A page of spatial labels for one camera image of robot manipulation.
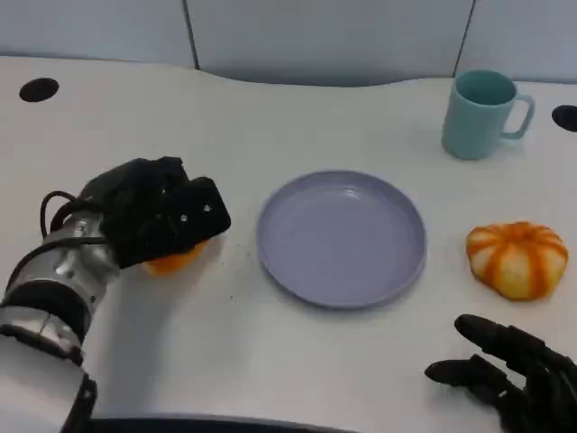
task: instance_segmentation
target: pumpkin-shaped toy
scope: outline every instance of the pumpkin-shaped toy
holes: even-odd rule
[[[184,268],[187,264],[194,261],[204,250],[208,241],[197,244],[187,253],[173,254],[160,259],[150,260],[144,263],[144,268],[155,276],[169,275]]]
[[[553,230],[527,222],[474,228],[467,236],[467,255],[478,280],[515,300],[549,295],[569,260]]]

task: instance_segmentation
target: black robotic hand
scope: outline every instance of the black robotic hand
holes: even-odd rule
[[[484,353],[497,356],[524,375],[525,389],[520,390],[504,372],[478,355],[431,364],[425,370],[429,379],[465,387],[497,410],[507,432],[577,432],[577,365],[570,358],[521,329],[486,318],[463,314],[454,325]]]

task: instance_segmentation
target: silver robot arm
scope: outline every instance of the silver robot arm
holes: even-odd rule
[[[101,238],[100,216],[71,216],[44,244]],[[119,272],[110,246],[39,253],[6,289],[0,308],[0,431],[81,431],[96,402],[82,342],[106,286]]]
[[[48,201],[63,205],[46,227]],[[179,158],[136,159],[41,205],[43,243],[26,254],[0,304],[0,432],[84,431],[96,383],[82,343],[106,287],[137,263],[184,253],[231,224],[215,183]]]

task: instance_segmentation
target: plate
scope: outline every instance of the plate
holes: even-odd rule
[[[317,305],[357,309],[394,298],[425,266],[426,232],[398,189],[355,171],[307,174],[266,203],[259,256],[285,289]]]

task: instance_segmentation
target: white table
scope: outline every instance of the white table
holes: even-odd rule
[[[97,415],[224,414],[364,432],[499,431],[497,416],[423,375],[475,347],[461,313],[523,327],[577,357],[577,266],[556,293],[510,303],[471,276],[474,226],[531,220],[577,252],[577,135],[551,111],[577,87],[520,84],[537,102],[521,146],[484,161],[442,150],[449,79],[375,88],[249,84],[190,69],[91,60],[0,59],[0,224],[6,277],[40,242],[38,208],[53,189],[78,193],[135,157],[175,155],[215,179],[232,228],[168,279],[131,269],[110,288],[86,343]],[[60,91],[25,103],[20,86],[51,77]],[[523,115],[513,116],[513,123]],[[313,170],[388,180],[417,204],[425,272],[397,302],[337,313],[293,300],[262,271],[254,231],[263,201]]]

